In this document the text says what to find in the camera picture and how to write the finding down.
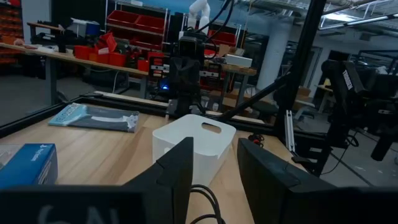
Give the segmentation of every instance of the blue packaging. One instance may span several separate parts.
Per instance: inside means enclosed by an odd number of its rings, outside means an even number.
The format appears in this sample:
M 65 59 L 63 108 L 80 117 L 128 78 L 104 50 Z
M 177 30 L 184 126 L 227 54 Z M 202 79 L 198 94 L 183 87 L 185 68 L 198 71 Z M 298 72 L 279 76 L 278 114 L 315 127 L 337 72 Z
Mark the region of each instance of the blue packaging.
M 54 184 L 57 177 L 55 144 L 0 145 L 0 189 Z

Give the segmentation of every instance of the cardboard box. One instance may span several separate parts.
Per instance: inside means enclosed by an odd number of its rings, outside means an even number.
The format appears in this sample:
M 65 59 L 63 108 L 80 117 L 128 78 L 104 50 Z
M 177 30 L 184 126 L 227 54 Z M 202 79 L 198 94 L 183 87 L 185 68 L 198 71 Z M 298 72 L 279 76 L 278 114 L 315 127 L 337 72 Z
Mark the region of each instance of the cardboard box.
M 0 145 L 0 189 L 54 184 L 58 177 L 54 144 Z

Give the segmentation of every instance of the blue box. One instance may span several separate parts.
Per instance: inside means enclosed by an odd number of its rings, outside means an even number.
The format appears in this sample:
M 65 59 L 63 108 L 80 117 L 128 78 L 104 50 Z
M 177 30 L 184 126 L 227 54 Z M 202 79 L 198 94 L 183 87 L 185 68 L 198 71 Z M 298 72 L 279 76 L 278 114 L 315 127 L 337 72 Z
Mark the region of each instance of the blue box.
M 0 189 L 54 184 L 58 177 L 54 144 L 0 145 Z

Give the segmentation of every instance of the gray carpet floor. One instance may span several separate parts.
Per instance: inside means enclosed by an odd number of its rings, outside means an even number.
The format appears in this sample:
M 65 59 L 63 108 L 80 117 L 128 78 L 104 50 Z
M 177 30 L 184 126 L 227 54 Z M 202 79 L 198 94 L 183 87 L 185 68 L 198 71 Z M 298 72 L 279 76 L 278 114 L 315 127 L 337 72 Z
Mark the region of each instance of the gray carpet floor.
M 0 76 L 0 125 L 23 118 L 29 113 L 45 108 L 45 81 L 37 78 L 29 78 L 21 75 Z M 111 87 L 100 88 L 82 82 L 76 77 L 66 77 L 57 81 L 58 90 L 62 91 L 69 99 L 76 98 L 80 94 L 100 90 L 111 92 Z M 127 96 L 139 97 L 138 89 L 130 89 L 123 93 Z M 327 117 L 316 114 L 315 119 L 305 118 L 299 126 L 311 132 L 325 133 L 329 124 Z M 378 138 L 369 134 L 357 134 L 359 147 L 349 147 L 338 167 L 330 174 L 322 175 L 321 178 L 336 186 L 398 186 L 398 165 L 394 163 L 398 145 L 394 144 L 392 149 L 382 162 L 371 159 L 370 154 Z M 334 149 L 332 152 L 340 158 L 343 150 Z M 337 159 L 330 156 L 324 172 L 331 170 L 337 163 Z

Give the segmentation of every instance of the white plastic bin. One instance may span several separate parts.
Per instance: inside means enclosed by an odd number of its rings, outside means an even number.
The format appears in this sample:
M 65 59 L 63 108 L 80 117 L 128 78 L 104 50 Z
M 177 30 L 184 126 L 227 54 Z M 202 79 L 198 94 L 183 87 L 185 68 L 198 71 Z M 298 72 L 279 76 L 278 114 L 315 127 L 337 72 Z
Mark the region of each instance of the white plastic bin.
M 221 129 L 220 133 L 207 130 L 202 124 Z M 152 134 L 152 162 L 162 157 L 185 137 L 193 137 L 192 184 L 209 186 L 228 154 L 236 129 L 230 125 L 188 114 L 156 129 Z

